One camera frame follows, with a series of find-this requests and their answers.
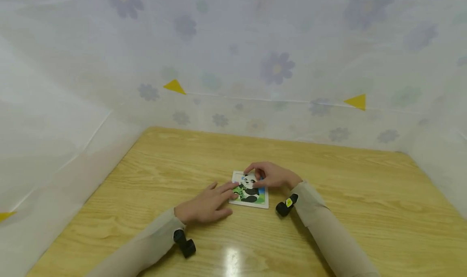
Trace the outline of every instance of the panda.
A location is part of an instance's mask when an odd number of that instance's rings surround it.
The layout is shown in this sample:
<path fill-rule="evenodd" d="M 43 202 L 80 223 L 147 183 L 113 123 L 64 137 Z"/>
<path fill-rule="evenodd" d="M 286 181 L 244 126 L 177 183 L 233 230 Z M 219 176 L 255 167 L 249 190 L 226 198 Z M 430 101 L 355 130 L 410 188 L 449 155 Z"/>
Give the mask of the panda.
<path fill-rule="evenodd" d="M 260 197 L 260 191 L 258 188 L 253 188 L 253 184 L 256 182 L 255 175 L 245 175 L 241 181 L 239 188 L 242 189 L 242 202 L 256 202 Z"/>

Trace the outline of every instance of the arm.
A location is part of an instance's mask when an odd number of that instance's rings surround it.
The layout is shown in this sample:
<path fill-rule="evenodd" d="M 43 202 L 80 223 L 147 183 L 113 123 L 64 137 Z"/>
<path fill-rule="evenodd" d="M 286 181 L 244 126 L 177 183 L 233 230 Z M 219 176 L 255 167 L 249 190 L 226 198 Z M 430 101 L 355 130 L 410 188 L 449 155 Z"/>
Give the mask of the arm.
<path fill-rule="evenodd" d="M 244 171 L 255 170 L 258 182 L 253 187 L 287 186 L 298 195 L 295 208 L 305 227 L 311 232 L 324 258 L 336 277 L 380 277 L 378 270 L 356 240 L 326 207 L 323 198 L 307 182 L 291 170 L 268 161 L 252 163 Z"/>
<path fill-rule="evenodd" d="M 301 182 L 292 189 L 292 193 L 298 195 L 295 203 L 298 216 L 313 235 L 336 277 L 381 276 L 311 185 Z"/>
<path fill-rule="evenodd" d="M 209 223 L 231 215 L 231 209 L 219 207 L 238 197 L 232 191 L 238 183 L 229 181 L 217 188 L 216 185 L 217 182 L 212 183 L 193 199 L 164 212 L 86 277 L 135 277 L 170 250 L 176 230 L 193 222 Z"/>
<path fill-rule="evenodd" d="M 133 277 L 155 264 L 174 245 L 173 234 L 185 225 L 169 209 L 157 217 L 102 263 L 87 277 Z"/>

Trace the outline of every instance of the white fabric wall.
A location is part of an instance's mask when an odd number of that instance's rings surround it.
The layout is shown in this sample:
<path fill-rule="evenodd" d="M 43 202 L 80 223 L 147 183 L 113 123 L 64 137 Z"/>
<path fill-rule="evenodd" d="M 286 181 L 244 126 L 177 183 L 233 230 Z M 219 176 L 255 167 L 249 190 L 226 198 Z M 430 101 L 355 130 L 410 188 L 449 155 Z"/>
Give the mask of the white fabric wall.
<path fill-rule="evenodd" d="M 152 125 L 402 151 L 467 216 L 466 1 L 0 0 L 0 268 Z"/>

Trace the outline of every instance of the yellow triangle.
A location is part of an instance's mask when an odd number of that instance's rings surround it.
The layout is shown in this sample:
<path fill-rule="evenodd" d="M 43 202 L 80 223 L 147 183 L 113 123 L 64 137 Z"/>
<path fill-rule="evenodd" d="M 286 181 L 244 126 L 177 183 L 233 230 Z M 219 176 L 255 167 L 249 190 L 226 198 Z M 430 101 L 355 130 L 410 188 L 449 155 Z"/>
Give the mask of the yellow triangle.
<path fill-rule="evenodd" d="M 182 94 L 186 94 L 185 91 L 182 89 L 180 86 L 180 83 L 178 83 L 178 80 L 174 79 L 171 82 L 167 83 L 164 88 L 171 90 L 172 92 L 178 92 Z"/>
<path fill-rule="evenodd" d="M 366 93 L 361 94 L 359 96 L 353 97 L 344 101 L 344 103 L 348 103 L 349 105 L 356 107 L 362 111 L 366 110 Z"/>
<path fill-rule="evenodd" d="M 5 219 L 9 218 L 11 215 L 15 214 L 16 212 L 6 212 L 0 213 L 0 222 L 4 221 Z"/>

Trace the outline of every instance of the yellow sticker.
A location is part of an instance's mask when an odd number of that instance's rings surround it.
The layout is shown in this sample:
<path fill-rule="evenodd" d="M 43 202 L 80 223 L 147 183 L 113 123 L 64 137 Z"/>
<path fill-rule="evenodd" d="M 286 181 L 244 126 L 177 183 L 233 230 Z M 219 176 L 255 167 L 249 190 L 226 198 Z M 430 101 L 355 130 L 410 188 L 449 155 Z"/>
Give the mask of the yellow sticker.
<path fill-rule="evenodd" d="M 14 215 L 16 212 L 6 212 L 0 213 L 0 222 L 4 221 L 5 219 L 9 218 L 10 216 Z"/>
<path fill-rule="evenodd" d="M 365 93 L 359 96 L 347 99 L 344 102 L 362 111 L 366 110 L 366 94 Z"/>
<path fill-rule="evenodd" d="M 185 91 L 182 89 L 180 83 L 178 83 L 178 80 L 174 79 L 171 82 L 167 83 L 164 88 L 171 90 L 172 92 L 178 92 L 181 94 L 186 94 Z"/>
<path fill-rule="evenodd" d="M 292 199 L 290 199 L 290 198 L 288 198 L 288 199 L 285 201 L 285 205 L 286 205 L 287 207 L 292 206 L 292 204 L 293 204 L 293 202 L 292 202 Z"/>

